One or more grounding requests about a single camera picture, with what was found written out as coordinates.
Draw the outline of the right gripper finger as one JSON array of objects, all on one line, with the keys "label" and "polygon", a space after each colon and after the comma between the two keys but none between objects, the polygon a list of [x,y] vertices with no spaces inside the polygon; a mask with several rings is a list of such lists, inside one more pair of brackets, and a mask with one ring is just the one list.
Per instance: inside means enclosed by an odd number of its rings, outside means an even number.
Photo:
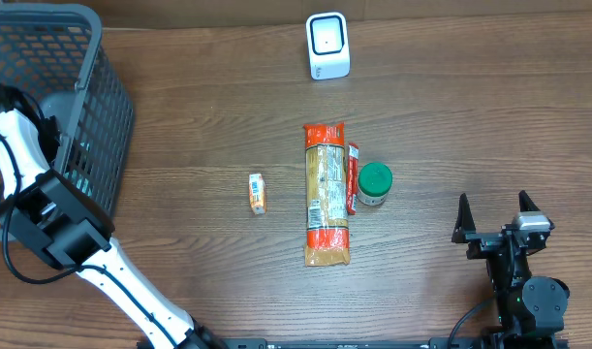
[{"label": "right gripper finger", "polygon": [[518,203],[520,212],[536,212],[540,211],[537,205],[532,201],[525,190],[518,193]]},{"label": "right gripper finger", "polygon": [[468,235],[476,232],[469,201],[465,193],[459,197],[458,214],[452,233],[452,242],[465,242]]}]

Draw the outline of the green lid jar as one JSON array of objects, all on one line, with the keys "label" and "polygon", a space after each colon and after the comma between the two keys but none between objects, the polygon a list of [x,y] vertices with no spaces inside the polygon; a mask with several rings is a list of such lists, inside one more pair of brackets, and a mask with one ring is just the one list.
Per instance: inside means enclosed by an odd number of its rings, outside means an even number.
[{"label": "green lid jar", "polygon": [[391,187],[392,172],[384,163],[368,163],[358,174],[358,199],[364,205],[381,205]]}]

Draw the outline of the red snack stick package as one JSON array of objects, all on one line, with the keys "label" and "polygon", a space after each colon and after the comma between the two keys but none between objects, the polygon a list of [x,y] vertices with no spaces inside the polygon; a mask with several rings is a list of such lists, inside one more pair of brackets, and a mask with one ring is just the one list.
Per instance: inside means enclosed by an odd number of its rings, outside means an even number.
[{"label": "red snack stick package", "polygon": [[348,143],[348,168],[347,168],[347,212],[356,214],[357,201],[357,176],[358,176],[359,148],[355,143]]}]

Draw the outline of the red and tan cracker package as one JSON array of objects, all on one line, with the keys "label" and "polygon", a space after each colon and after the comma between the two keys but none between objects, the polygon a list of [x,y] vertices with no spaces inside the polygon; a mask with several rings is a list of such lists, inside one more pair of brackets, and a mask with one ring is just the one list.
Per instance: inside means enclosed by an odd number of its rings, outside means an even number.
[{"label": "red and tan cracker package", "polygon": [[350,233],[344,125],[306,124],[306,243],[307,267],[347,265]]}]

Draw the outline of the light blue tissue pack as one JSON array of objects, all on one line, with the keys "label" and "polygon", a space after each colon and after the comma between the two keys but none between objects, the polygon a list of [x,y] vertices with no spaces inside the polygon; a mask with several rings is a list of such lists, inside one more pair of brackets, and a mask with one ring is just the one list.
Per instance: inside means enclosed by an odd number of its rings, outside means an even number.
[{"label": "light blue tissue pack", "polygon": [[91,145],[87,142],[81,142],[79,146],[80,150],[78,151],[78,157],[76,160],[77,188],[87,196],[91,196],[93,185],[90,182],[89,176],[93,170],[93,161],[88,157]]}]

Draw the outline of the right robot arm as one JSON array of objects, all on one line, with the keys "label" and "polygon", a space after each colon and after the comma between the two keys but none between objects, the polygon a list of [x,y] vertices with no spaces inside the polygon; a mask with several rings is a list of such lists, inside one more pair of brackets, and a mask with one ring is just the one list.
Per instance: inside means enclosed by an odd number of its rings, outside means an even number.
[{"label": "right robot arm", "polygon": [[466,194],[459,197],[453,243],[468,245],[469,260],[484,259],[493,288],[499,326],[483,331],[481,348],[556,348],[570,297],[561,280],[535,276],[528,258],[546,248],[554,223],[525,191],[519,213],[498,233],[479,233]]}]

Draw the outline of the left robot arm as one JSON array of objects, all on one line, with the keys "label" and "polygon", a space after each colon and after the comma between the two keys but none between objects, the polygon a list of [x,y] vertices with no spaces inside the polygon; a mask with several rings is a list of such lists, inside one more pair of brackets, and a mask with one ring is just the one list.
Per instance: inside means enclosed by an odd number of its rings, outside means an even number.
[{"label": "left robot arm", "polygon": [[[0,220],[3,258],[12,275],[33,285],[79,276],[117,305],[151,348],[224,347],[134,266],[112,235],[109,215],[52,167],[59,146],[55,118],[45,116],[27,93],[0,84]],[[42,279],[22,274],[11,260],[10,238],[57,274]]]}]

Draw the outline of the white barcode scanner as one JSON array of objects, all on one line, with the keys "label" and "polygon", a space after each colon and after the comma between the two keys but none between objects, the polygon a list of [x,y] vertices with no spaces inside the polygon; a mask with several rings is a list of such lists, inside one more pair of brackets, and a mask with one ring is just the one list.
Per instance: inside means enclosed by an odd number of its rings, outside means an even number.
[{"label": "white barcode scanner", "polygon": [[351,55],[346,18],[338,12],[315,14],[306,20],[305,30],[311,78],[347,77]]}]

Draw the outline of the grey plastic shopping basket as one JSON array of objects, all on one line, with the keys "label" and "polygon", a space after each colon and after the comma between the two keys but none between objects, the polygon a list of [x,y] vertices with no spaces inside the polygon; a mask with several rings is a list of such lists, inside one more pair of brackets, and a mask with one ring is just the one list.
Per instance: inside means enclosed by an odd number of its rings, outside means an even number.
[{"label": "grey plastic shopping basket", "polygon": [[60,146],[51,165],[75,187],[79,144],[90,143],[89,197],[113,214],[135,115],[102,37],[100,18],[82,5],[0,4],[0,84],[54,118]]}]

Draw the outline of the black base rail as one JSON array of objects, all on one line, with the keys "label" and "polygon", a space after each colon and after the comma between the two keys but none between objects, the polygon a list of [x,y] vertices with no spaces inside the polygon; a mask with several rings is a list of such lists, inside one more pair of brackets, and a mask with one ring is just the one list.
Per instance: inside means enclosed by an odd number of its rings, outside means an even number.
[{"label": "black base rail", "polygon": [[266,341],[262,338],[225,338],[228,349],[478,349],[476,338],[457,337],[451,346],[445,337],[412,341]]}]

